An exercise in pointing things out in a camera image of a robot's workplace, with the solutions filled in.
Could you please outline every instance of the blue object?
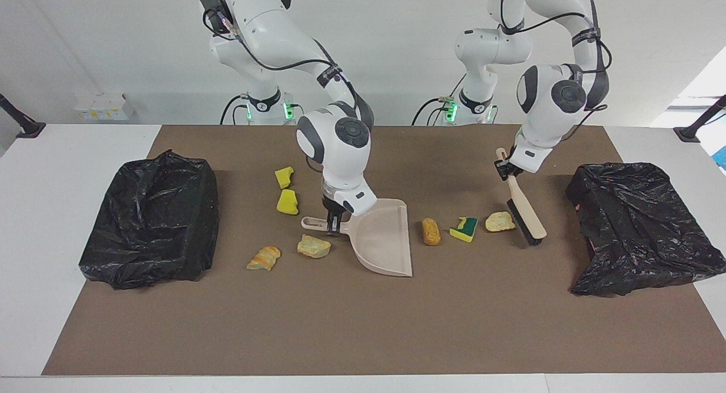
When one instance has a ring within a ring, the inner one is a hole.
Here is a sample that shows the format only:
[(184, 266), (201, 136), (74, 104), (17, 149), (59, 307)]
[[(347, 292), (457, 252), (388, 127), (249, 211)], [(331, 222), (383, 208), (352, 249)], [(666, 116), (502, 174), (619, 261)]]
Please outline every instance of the blue object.
[(713, 155), (713, 159), (716, 161), (716, 165), (726, 169), (726, 146), (721, 148), (718, 152)]

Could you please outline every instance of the trash bag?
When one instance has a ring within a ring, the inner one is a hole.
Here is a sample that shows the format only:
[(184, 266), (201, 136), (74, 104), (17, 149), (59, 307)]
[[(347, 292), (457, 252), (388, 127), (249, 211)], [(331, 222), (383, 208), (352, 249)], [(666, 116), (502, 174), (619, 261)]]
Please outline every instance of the trash bag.
[(592, 257), (570, 290), (577, 295), (626, 295), (726, 272), (723, 254), (658, 166), (582, 165), (566, 194)]
[(209, 163), (168, 150), (121, 166), (78, 265), (114, 289), (196, 280), (212, 266), (219, 227)]

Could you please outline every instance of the green light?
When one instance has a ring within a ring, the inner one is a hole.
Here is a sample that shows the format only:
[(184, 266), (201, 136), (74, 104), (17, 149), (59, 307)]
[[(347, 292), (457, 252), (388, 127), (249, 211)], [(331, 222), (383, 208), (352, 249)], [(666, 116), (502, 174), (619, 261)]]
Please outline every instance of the green light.
[(456, 119), (456, 111), (459, 109), (459, 105), (456, 103), (449, 103), (448, 108), (446, 109), (446, 122), (454, 122), (454, 119)]
[(282, 103), (282, 107), (285, 109), (285, 117), (287, 117), (287, 119), (293, 119), (293, 117), (295, 116), (295, 112), (293, 112), (293, 109), (285, 103)]

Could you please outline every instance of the white backdrop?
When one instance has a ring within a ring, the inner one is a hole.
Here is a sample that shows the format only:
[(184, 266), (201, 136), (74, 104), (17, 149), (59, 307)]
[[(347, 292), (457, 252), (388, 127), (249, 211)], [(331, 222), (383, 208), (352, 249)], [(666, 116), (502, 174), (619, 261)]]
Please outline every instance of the white backdrop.
[[(493, 27), (487, 0), (293, 0), (290, 15), (334, 55), (378, 124), (406, 124), (463, 73), (459, 31)], [(726, 44), (723, 0), (596, 0), (614, 52), (610, 109), (594, 124), (648, 125)], [(197, 0), (0, 0), (0, 91), (47, 122), (80, 122), (80, 93), (123, 92), (137, 122), (208, 124), (244, 91), (207, 51)], [(540, 18), (528, 16), (534, 24)], [(529, 65), (573, 60), (557, 24), (533, 32), (523, 65), (499, 66), (498, 122), (521, 122), (515, 86)], [(306, 109), (327, 104), (304, 73), (280, 85)]]

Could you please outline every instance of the black bristles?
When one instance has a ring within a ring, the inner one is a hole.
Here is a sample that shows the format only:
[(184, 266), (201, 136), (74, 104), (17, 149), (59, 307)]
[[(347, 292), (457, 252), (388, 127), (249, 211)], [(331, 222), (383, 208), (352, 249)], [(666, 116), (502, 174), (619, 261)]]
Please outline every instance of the black bristles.
[(542, 243), (541, 238), (532, 237), (532, 233), (529, 232), (527, 225), (524, 224), (522, 215), (519, 214), (519, 210), (517, 210), (517, 205), (514, 204), (514, 201), (510, 199), (508, 202), (506, 202), (506, 205), (509, 206), (509, 210), (512, 212), (514, 222), (516, 223), (517, 227), (522, 230), (522, 234), (524, 234), (524, 238), (527, 239), (527, 243), (529, 243), (530, 246), (538, 246), (540, 243)]

